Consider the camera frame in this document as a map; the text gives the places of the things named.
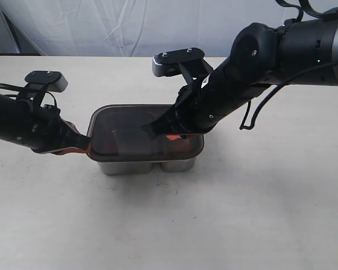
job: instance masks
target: white curtain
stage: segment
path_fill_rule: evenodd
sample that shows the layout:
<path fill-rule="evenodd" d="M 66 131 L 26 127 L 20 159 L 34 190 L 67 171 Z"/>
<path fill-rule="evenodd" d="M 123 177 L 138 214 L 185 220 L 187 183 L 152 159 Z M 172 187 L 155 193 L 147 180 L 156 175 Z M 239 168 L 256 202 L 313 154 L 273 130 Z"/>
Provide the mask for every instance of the white curtain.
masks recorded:
<path fill-rule="evenodd" d="M 311 3 L 320 11 L 338 6 L 338 0 Z M 152 56 L 186 47 L 227 56 L 250 23 L 277 27 L 296 16 L 275 0 L 0 0 L 0 6 L 41 54 L 67 56 Z"/>

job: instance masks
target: food container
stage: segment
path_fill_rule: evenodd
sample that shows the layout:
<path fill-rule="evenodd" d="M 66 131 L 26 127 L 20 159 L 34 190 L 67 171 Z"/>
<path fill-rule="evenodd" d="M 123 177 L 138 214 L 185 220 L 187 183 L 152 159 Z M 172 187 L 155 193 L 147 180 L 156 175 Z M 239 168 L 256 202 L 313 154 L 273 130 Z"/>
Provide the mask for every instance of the food container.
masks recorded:
<path fill-rule="evenodd" d="M 161 116 L 170 105 L 108 105 L 92 116 L 88 157 L 107 175 L 149 173 L 155 163 L 165 172 L 186 172 L 204 147 L 203 136 L 150 139 L 140 129 Z"/>

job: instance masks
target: container lid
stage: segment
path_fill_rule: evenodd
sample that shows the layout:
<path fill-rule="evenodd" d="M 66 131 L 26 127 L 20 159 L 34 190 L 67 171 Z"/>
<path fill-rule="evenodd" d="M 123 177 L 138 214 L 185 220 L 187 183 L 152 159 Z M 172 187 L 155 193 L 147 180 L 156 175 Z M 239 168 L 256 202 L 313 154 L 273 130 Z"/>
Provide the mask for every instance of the container lid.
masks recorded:
<path fill-rule="evenodd" d="M 98 162 L 188 160 L 200 154 L 203 136 L 170 140 L 161 135 L 150 139 L 140 129 L 160 117 L 170 105 L 108 105 L 92 116 L 87 135 L 88 156 Z"/>

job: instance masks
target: table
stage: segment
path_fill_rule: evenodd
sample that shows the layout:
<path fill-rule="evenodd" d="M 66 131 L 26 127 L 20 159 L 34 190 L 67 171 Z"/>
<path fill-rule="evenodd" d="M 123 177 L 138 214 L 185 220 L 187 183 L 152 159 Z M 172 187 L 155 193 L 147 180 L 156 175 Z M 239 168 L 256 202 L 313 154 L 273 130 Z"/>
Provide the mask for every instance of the table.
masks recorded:
<path fill-rule="evenodd" d="M 184 85 L 149 58 L 0 57 L 0 82 L 31 70 L 65 75 L 58 105 L 82 133 L 101 106 L 171 104 Z M 0 141 L 0 269 L 338 270 L 338 88 L 285 88 L 253 131 L 244 112 L 187 173 L 108 177 Z"/>

